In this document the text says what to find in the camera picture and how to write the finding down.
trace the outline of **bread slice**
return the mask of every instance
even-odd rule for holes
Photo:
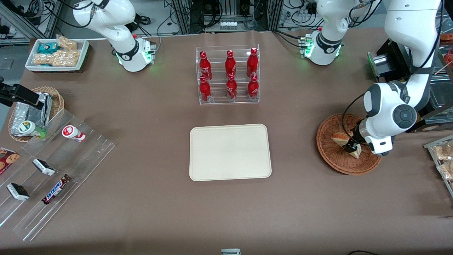
[[[333,134],[330,139],[334,141],[336,144],[338,144],[340,147],[343,147],[347,144],[349,141],[349,136],[345,132],[338,132]],[[360,144],[357,144],[357,150],[355,152],[351,152],[350,155],[353,156],[354,158],[359,158],[360,153],[362,152],[362,147]]]

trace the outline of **aluminum foil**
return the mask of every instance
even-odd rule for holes
[[[34,122],[39,127],[44,127],[50,121],[50,110],[52,109],[52,96],[48,93],[37,93],[39,95],[39,101],[44,103],[44,107],[41,110],[36,109],[31,105],[17,102],[16,108],[14,109],[14,119],[11,125],[11,135],[22,137],[27,136],[19,132],[19,125],[23,121]]]

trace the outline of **white basket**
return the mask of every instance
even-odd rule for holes
[[[38,71],[38,72],[62,72],[62,71],[77,71],[82,68],[82,63],[85,59],[85,56],[88,51],[88,46],[90,43],[84,39],[72,39],[72,41],[77,42],[77,49],[80,50],[80,57],[79,61],[77,61],[76,66],[42,66],[42,65],[35,65],[33,63],[34,55],[38,51],[38,47],[40,44],[47,44],[47,43],[56,43],[56,39],[38,39],[33,45],[31,49],[31,53],[29,58],[27,59],[27,63],[25,63],[25,68],[30,71]]]

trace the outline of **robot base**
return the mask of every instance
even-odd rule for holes
[[[325,53],[324,50],[316,42],[316,36],[319,31],[314,31],[311,34],[305,35],[305,41],[299,39],[299,46],[305,46],[306,49],[300,49],[300,55],[302,58],[307,58],[313,63],[318,65],[328,65],[339,55],[341,45],[338,47],[336,52]]]
[[[138,72],[147,65],[154,64],[154,58],[156,55],[155,44],[151,44],[143,38],[136,38],[135,40],[139,43],[139,50],[131,60],[125,61],[121,59],[118,54],[116,55],[120,64],[129,72]]]

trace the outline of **snickers bar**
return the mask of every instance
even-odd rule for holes
[[[67,174],[65,174],[61,180],[55,184],[55,186],[52,188],[52,190],[47,194],[45,198],[42,199],[45,205],[48,205],[57,195],[60,193],[60,191],[66,186],[66,183],[68,183],[72,178],[69,177]]]

